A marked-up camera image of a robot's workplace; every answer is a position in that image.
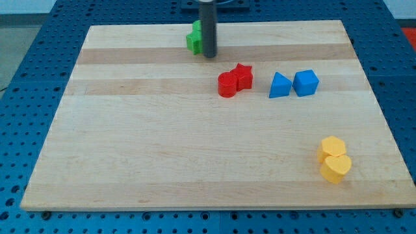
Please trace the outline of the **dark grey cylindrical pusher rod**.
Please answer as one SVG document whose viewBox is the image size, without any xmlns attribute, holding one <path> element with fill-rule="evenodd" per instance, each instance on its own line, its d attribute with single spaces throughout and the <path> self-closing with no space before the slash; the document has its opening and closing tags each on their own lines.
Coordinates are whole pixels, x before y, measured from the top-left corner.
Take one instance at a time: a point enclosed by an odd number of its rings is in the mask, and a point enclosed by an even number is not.
<svg viewBox="0 0 416 234">
<path fill-rule="evenodd" d="M 203 55 L 211 59 L 217 55 L 216 1 L 199 0 L 198 3 Z"/>
</svg>

